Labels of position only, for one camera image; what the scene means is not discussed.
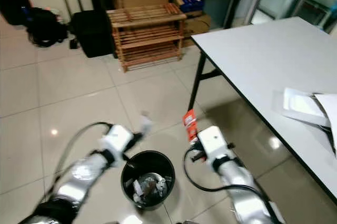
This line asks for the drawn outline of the red snack packet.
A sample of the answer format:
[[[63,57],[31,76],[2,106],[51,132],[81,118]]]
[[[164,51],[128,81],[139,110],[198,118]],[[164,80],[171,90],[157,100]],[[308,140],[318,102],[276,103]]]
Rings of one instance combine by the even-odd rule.
[[[187,131],[190,145],[194,145],[198,141],[197,120],[194,109],[187,111],[187,113],[183,116],[182,122],[185,126],[185,130]]]

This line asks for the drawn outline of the black round rubbish bin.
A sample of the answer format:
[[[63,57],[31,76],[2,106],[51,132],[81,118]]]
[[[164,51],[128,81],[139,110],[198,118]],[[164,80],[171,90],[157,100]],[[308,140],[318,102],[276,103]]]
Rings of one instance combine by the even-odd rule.
[[[168,181],[168,196],[164,198],[164,200],[166,200],[175,186],[175,168],[165,154],[156,150],[143,150],[133,155],[133,157],[130,157],[121,171],[122,191],[138,210],[155,210],[164,202],[164,200],[162,200],[157,205],[142,206],[135,203],[132,199],[133,180],[137,180],[141,175],[151,172],[166,178]]]

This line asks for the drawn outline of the crumpled trash pile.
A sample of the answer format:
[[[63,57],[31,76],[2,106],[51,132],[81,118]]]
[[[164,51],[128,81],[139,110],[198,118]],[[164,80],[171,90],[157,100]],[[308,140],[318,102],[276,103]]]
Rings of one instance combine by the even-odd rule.
[[[142,206],[157,205],[168,196],[168,181],[156,174],[141,175],[132,182],[132,199]]]

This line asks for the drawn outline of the white flat paper box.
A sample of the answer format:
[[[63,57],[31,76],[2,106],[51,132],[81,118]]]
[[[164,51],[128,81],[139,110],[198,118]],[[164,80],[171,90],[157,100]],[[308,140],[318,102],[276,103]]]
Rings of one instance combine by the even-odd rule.
[[[280,113],[288,118],[312,125],[331,127],[325,109],[313,93],[285,88]]]

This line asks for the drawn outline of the black trolley suitcase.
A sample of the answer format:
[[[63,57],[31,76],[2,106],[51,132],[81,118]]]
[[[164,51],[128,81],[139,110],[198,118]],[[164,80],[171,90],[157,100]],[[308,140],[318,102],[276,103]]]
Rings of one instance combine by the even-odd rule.
[[[113,55],[113,39],[111,25],[106,12],[85,10],[81,0],[77,0],[79,12],[73,12],[69,1],[64,0],[66,10],[69,13],[69,31],[74,35],[70,40],[70,49],[81,48],[89,57]]]

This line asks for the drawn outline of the wooden slatted shoe rack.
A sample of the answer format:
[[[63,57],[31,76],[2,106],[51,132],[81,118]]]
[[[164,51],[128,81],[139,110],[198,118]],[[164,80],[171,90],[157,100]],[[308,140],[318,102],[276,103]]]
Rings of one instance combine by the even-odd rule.
[[[123,72],[181,61],[187,15],[173,3],[106,12]]]

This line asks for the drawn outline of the small brown cardboard box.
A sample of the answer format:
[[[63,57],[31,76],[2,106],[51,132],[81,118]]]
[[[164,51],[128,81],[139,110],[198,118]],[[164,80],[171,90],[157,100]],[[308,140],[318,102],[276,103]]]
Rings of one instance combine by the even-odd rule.
[[[185,36],[192,36],[195,34],[202,34],[209,32],[211,29],[211,20],[212,19],[208,14],[186,19],[184,22]]]

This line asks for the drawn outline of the white paper sheet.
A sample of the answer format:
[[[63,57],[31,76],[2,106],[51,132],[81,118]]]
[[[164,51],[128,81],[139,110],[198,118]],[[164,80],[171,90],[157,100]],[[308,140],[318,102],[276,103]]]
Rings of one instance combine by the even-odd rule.
[[[337,94],[313,94],[328,120],[330,144],[334,155],[337,157]]]

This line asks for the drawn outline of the black backpack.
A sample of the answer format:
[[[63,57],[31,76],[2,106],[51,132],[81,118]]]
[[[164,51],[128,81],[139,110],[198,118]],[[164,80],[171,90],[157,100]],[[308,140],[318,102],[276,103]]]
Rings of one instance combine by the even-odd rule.
[[[34,46],[48,48],[68,38],[67,27],[45,8],[22,7],[26,16],[27,38]]]

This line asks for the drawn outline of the blue box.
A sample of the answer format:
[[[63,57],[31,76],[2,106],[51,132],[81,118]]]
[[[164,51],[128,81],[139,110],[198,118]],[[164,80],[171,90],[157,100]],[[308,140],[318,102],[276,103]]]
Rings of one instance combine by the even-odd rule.
[[[201,12],[204,10],[203,0],[174,0],[174,2],[184,13]]]

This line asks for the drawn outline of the black metal table frame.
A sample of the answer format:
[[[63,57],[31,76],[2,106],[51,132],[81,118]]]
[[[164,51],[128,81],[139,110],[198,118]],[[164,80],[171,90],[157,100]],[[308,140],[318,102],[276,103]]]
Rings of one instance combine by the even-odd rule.
[[[305,161],[303,161],[302,157],[296,153],[296,151],[293,149],[293,147],[288,142],[286,142],[286,140],[279,134],[279,132],[277,132],[274,126],[271,125],[269,121],[267,120],[267,118],[263,114],[260,113],[259,109],[257,109],[257,107],[253,103],[250,102],[248,97],[246,97],[246,95],[236,86],[236,84],[231,82],[229,77],[222,72],[221,68],[219,68],[219,66],[213,61],[210,55],[208,53],[205,53],[204,49],[196,42],[195,38],[196,36],[192,35],[190,37],[190,40],[195,44],[195,46],[197,46],[200,49],[200,57],[197,63],[195,77],[193,79],[192,92],[191,92],[190,101],[189,101],[187,109],[192,109],[195,105],[196,97],[199,92],[200,82],[202,82],[203,80],[211,79],[213,77],[217,77],[217,76],[224,77],[227,83],[231,85],[231,87],[233,87],[233,89],[237,92],[237,94],[245,100],[245,103],[247,104],[247,106],[255,112],[256,116],[258,116],[258,118],[261,121],[263,121],[263,123],[273,133],[273,135],[279,139],[279,141],[284,145],[284,147],[286,148],[286,150],[288,150],[288,152],[292,155],[292,157],[296,161],[298,161],[299,164],[301,164],[303,169],[306,172],[308,172],[308,174],[310,174],[311,178],[322,189],[323,195],[328,197],[331,200],[333,205],[337,206],[337,197],[333,195],[330,188],[328,188],[325,185],[325,183],[323,183],[323,181],[312,171],[311,167],[308,166],[308,164],[306,164]],[[203,73],[205,62],[207,61],[209,61],[214,66],[214,70],[208,73]]]

